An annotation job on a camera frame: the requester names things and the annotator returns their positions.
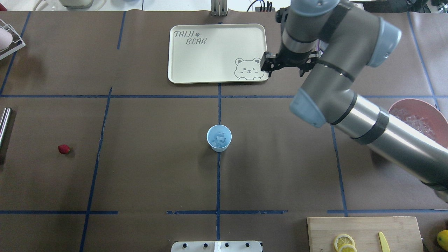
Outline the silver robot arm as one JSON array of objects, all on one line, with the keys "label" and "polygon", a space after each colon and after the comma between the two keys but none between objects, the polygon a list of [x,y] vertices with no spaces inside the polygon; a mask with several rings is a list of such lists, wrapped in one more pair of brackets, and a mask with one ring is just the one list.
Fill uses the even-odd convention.
[{"label": "silver robot arm", "polygon": [[297,68],[305,76],[290,111],[315,128],[333,125],[447,202],[447,148],[354,87],[365,68],[388,59],[401,30],[348,0],[292,0],[275,15],[280,48],[277,53],[264,52],[260,67],[269,74]]}]

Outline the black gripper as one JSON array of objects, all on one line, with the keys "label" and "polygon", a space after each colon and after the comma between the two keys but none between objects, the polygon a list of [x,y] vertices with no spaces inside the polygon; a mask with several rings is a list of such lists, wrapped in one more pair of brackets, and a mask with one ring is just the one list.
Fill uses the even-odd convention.
[{"label": "black gripper", "polygon": [[295,53],[289,50],[279,51],[276,54],[268,51],[264,52],[260,61],[260,68],[263,72],[272,73],[283,68],[299,68],[299,76],[302,78],[305,73],[311,71],[320,59],[318,51],[306,53]]}]

